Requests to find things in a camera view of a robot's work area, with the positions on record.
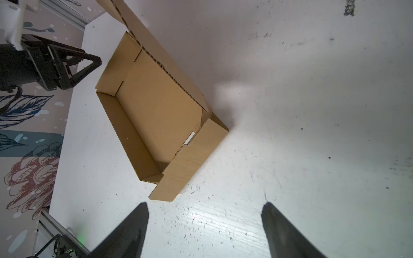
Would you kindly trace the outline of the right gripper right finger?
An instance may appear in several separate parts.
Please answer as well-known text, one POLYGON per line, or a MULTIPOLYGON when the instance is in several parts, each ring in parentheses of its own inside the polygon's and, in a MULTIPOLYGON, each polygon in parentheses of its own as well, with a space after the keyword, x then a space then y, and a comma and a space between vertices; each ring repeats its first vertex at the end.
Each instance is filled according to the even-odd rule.
POLYGON ((272 203, 261 219, 272 258, 326 258, 272 203))

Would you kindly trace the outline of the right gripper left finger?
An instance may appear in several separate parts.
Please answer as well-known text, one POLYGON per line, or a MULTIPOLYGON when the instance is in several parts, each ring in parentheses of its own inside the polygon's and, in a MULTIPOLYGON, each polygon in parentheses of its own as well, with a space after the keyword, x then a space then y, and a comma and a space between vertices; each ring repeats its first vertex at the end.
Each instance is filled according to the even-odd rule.
POLYGON ((149 221, 147 203, 140 203, 88 256, 139 258, 149 221))

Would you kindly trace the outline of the brown cardboard box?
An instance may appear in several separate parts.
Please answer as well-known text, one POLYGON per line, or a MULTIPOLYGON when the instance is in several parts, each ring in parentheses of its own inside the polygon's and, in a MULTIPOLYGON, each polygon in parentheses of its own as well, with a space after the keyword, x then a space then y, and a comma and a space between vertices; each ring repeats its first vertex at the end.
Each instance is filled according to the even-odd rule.
POLYGON ((127 28, 97 96, 151 200, 171 202, 228 135, 199 88, 124 1, 100 5, 127 28))

